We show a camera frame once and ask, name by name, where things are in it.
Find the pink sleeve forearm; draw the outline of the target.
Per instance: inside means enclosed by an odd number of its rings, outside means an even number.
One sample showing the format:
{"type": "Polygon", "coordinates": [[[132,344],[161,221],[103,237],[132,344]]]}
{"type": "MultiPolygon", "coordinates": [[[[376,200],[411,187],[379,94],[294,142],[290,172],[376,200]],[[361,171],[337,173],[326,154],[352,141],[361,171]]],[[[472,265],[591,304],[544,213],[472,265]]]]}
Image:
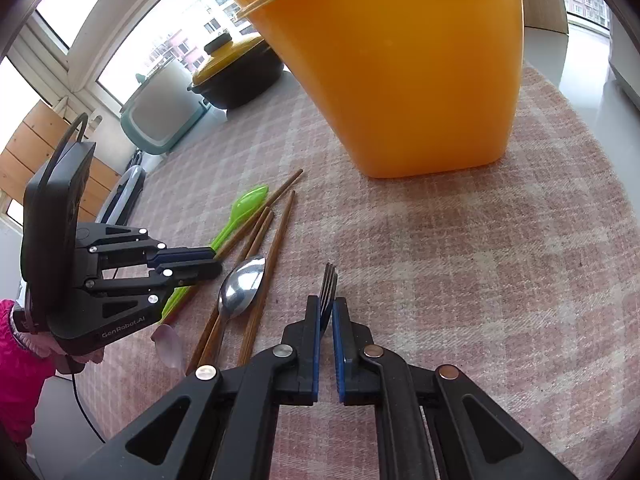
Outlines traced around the pink sleeve forearm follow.
{"type": "Polygon", "coordinates": [[[1,301],[1,426],[11,442],[26,450],[44,382],[55,374],[51,358],[37,356],[14,337],[14,301],[1,301]]]}

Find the left hand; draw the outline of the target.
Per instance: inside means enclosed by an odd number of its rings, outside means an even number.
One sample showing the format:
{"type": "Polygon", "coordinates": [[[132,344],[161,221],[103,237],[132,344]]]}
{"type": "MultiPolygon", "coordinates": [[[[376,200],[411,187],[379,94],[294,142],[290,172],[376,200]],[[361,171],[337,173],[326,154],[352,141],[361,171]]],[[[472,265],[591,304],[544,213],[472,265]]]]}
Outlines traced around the left hand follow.
{"type": "Polygon", "coordinates": [[[54,354],[55,366],[62,370],[62,368],[71,368],[72,366],[84,366],[87,363],[100,364],[104,359],[104,349],[99,348],[93,350],[87,354],[81,354],[80,356],[74,356],[64,351],[58,344],[52,347],[52,353],[54,354]]]}

